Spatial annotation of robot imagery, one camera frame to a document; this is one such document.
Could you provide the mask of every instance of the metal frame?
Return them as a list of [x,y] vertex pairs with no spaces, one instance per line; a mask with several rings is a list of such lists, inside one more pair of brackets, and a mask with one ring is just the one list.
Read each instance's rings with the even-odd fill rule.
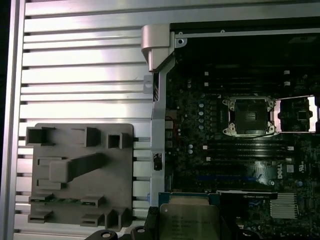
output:
[[21,73],[25,0],[13,0],[10,10],[8,71],[3,134],[0,194],[0,239],[14,238],[18,128],[20,115]]
[[[258,20],[258,19],[282,19],[282,18],[299,18],[299,17],[320,17],[320,3],[301,3],[301,4],[281,4],[265,6],[246,6],[239,7],[240,12],[233,15],[233,7],[220,8],[219,13],[211,13],[211,19],[207,21],[230,21],[230,20]],[[160,88],[158,90],[159,98],[153,104],[153,113],[151,119],[151,154],[162,154],[162,165],[165,166],[165,114],[166,108],[166,77],[173,68],[172,58],[174,49],[182,48],[188,44],[188,38],[205,38],[205,37],[223,37],[223,36],[258,36],[258,35],[278,35],[278,34],[302,34],[302,33],[320,33],[320,28],[308,29],[288,29],[288,30],[265,30],[265,31],[244,31],[244,32],[226,32],[221,29],[218,33],[190,33],[175,34],[170,32],[169,24],[152,24],[142,28],[141,50],[146,59],[149,71],[159,73]],[[157,173],[151,166],[151,205],[157,206],[159,192],[165,189],[164,172]]]
[[[61,226],[60,224],[49,223],[41,226],[30,226],[26,224],[26,215],[15,215],[15,210],[27,212],[29,207],[27,196],[16,196],[16,191],[28,191],[30,186],[29,177],[17,178],[17,171],[19,172],[21,168],[27,170],[24,173],[31,173],[27,164],[29,159],[18,159],[17,157],[18,154],[26,156],[33,154],[32,149],[25,148],[24,141],[19,140],[19,136],[23,137],[22,133],[26,127],[32,126],[37,121],[67,123],[71,118],[77,123],[85,121],[105,123],[120,120],[132,123],[135,127],[135,132],[139,133],[141,138],[149,137],[151,98],[143,100],[139,99],[140,95],[136,97],[137,95],[133,96],[132,94],[119,94],[116,100],[125,99],[128,101],[127,96],[129,96],[130,104],[119,103],[114,105],[99,102],[97,105],[105,109],[103,112],[98,112],[93,109],[93,104],[83,103],[84,100],[81,97],[74,99],[73,103],[69,102],[62,105],[62,99],[69,99],[69,96],[61,94],[61,91],[53,86],[54,84],[63,85],[65,88],[60,87],[60,89],[64,89],[68,93],[75,91],[77,94],[85,93],[82,95],[88,97],[86,94],[99,92],[97,90],[99,88],[104,92],[119,91],[118,86],[107,86],[104,83],[88,87],[90,82],[117,81],[119,83],[121,81],[130,81],[132,85],[130,83],[127,86],[124,85],[120,92],[130,88],[130,91],[137,93],[136,87],[138,86],[136,84],[138,81],[141,82],[143,80],[144,75],[148,74],[147,66],[143,65],[145,60],[136,45],[140,40],[136,38],[139,38],[141,34],[137,28],[146,24],[163,25],[161,31],[158,32],[157,29],[159,28],[153,30],[154,33],[157,33],[158,39],[151,37],[151,31],[149,31],[150,34],[147,34],[147,29],[152,28],[151,26],[143,28],[146,31],[142,30],[142,51],[144,57],[147,56],[149,70],[151,72],[161,72],[163,70],[162,74],[159,74],[162,77],[159,82],[165,82],[165,68],[162,63],[165,63],[166,60],[168,61],[168,57],[173,53],[174,48],[178,47],[175,45],[174,34],[170,33],[169,23],[320,16],[320,3],[283,4],[283,1],[279,0],[192,0],[188,1],[188,3],[184,0],[129,0],[124,3],[119,5],[116,0],[111,0],[110,4],[107,5],[105,0],[27,3],[25,0],[12,0],[0,195],[0,223],[3,223],[0,224],[1,240],[11,240],[14,235],[20,239],[43,239],[48,237],[45,236],[47,232],[52,234],[50,236],[51,239],[59,238],[63,234],[67,234],[72,238],[73,235],[86,236],[88,232],[95,231],[94,229],[79,228],[73,225]],[[37,34],[24,36],[24,32]],[[74,50],[75,47],[83,48],[85,56],[81,55],[81,58],[77,58],[79,53]],[[103,47],[104,49],[89,50],[90,47]],[[57,52],[55,51],[57,48],[67,50]],[[100,66],[95,68],[83,67],[83,65],[92,65],[97,62],[110,65],[105,68]],[[77,74],[74,74],[69,67],[62,67],[68,64],[77,69]],[[31,69],[23,69],[22,71],[22,66],[31,67]],[[90,78],[93,74],[96,75],[96,78]],[[46,100],[51,103],[39,104],[40,99],[34,96],[39,93],[42,94],[42,97],[47,95]],[[110,95],[93,94],[93,97],[95,101],[101,101],[102,99],[109,100]],[[57,113],[59,113],[61,107],[63,107],[64,112],[59,117]],[[87,113],[83,114],[80,111],[76,111],[75,108],[81,108]],[[157,122],[160,125],[162,125],[161,122],[163,121],[161,116],[157,118]],[[157,123],[155,124],[154,122],[156,114],[153,115],[152,119],[152,151],[159,150],[161,152],[163,148],[161,145],[157,147],[155,138],[157,137],[156,131],[158,133],[162,131],[156,128]],[[150,172],[145,171],[145,169],[149,168],[149,166],[153,169],[153,166],[151,162],[143,161],[150,159],[152,156],[149,142],[135,142],[135,145],[138,150],[134,152],[134,156],[141,159],[141,161],[135,162],[135,165],[139,169],[142,169],[140,167],[143,166],[144,170],[140,171],[137,167],[134,167],[133,170],[134,172],[136,171],[136,175],[140,178],[139,181],[133,182],[133,188],[136,188],[137,193],[135,197],[138,198],[137,201],[133,202],[133,205],[137,207],[136,213],[142,219],[146,214],[146,209],[149,207],[146,195],[151,188],[150,201],[153,205],[157,204],[157,191],[164,188],[161,181],[164,175],[152,172],[151,181],[154,184],[152,183],[150,186]],[[16,199],[22,201],[23,204],[16,205]],[[23,232],[14,234],[14,229],[23,230],[28,234]]]

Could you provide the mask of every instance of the gray plastic bracket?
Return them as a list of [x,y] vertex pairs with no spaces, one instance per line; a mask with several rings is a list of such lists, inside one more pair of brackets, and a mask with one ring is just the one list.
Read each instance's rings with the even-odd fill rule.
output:
[[103,214],[85,214],[81,218],[80,226],[83,227],[98,227],[99,224],[104,220]]
[[72,130],[83,132],[83,142],[81,145],[84,148],[95,147],[101,144],[101,132],[94,127],[73,128]]
[[175,50],[175,33],[170,24],[151,24],[142,28],[141,50],[150,72],[159,70]]
[[28,223],[44,224],[50,217],[52,211],[37,211],[28,216]]
[[54,127],[28,127],[26,129],[25,145],[27,146],[54,146],[54,142],[50,142],[50,131],[54,131]]
[[81,199],[83,205],[94,206],[98,208],[102,203],[105,202],[105,198],[103,196],[86,196]]
[[94,153],[68,160],[51,161],[49,181],[52,183],[69,183],[73,179],[101,168],[106,163],[103,153]]

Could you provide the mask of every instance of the motherboard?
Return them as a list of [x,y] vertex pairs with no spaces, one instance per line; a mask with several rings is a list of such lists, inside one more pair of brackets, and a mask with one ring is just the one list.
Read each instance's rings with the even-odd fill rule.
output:
[[222,214],[261,238],[320,237],[318,72],[177,59],[166,79],[166,190],[219,193]]

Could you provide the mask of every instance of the silver metal edge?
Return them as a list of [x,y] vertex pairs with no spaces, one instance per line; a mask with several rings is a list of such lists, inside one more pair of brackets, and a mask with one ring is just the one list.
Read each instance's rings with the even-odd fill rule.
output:
[[154,72],[173,53],[175,39],[171,37],[170,24],[151,24],[142,27],[141,51]]
[[189,38],[209,38],[209,37],[235,37],[235,36],[261,36],[261,35],[287,35],[287,34],[314,34],[320,33],[320,28],[305,28],[305,29],[288,29],[288,30],[264,30],[264,31],[222,31],[209,33],[190,33],[176,34],[176,39]]
[[[151,178],[150,205],[158,206],[159,193],[165,191],[165,118],[166,118],[166,81],[168,72],[175,66],[173,57],[159,72],[158,101],[153,103],[151,118]],[[161,154],[162,170],[154,170],[154,154]]]
[[12,0],[3,134],[0,239],[14,238],[25,0]]

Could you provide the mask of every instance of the metal bracket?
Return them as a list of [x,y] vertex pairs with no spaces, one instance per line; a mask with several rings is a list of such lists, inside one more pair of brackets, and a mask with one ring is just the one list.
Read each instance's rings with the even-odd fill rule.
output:
[[150,72],[159,70],[175,50],[175,33],[169,24],[152,24],[142,28],[141,50]]

